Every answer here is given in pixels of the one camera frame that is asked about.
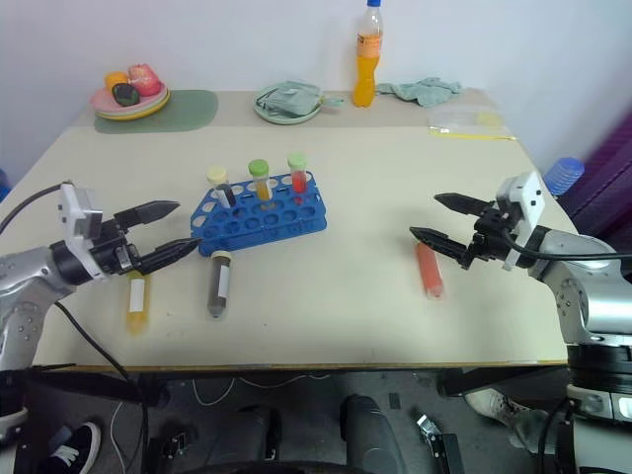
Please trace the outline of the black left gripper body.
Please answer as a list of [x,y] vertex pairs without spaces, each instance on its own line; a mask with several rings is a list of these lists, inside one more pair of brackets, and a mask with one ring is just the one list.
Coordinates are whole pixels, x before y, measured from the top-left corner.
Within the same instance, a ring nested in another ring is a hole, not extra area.
[[93,241],[91,255],[107,275],[125,275],[140,269],[140,255],[126,239],[127,231],[116,220],[107,220]]

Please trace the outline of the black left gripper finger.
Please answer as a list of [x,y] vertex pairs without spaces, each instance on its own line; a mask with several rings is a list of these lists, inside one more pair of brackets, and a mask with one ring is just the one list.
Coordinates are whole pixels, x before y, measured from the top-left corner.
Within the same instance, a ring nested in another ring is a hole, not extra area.
[[168,267],[188,254],[199,245],[199,238],[183,238],[157,247],[153,252],[135,259],[133,268],[142,275],[150,275]]
[[114,214],[116,230],[124,235],[131,227],[160,220],[176,210],[180,204],[172,200],[153,200]]

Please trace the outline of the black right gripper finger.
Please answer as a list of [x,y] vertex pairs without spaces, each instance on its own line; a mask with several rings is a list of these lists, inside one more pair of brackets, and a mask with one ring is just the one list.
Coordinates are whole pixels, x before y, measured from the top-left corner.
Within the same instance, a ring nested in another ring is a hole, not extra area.
[[471,263],[473,260],[466,245],[450,239],[444,233],[426,227],[410,227],[409,230],[419,242],[457,263]]
[[482,218],[485,215],[493,215],[496,212],[495,202],[484,201],[459,193],[441,193],[434,199],[448,209],[464,214]]

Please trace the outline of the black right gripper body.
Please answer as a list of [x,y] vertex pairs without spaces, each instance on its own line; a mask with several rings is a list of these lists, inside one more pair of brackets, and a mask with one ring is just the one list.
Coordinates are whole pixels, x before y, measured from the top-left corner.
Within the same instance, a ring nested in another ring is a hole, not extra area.
[[462,257],[462,268],[468,270],[475,259],[482,261],[499,260],[504,262],[511,250],[504,231],[510,222],[494,206],[486,205],[471,212],[477,217],[474,234]]

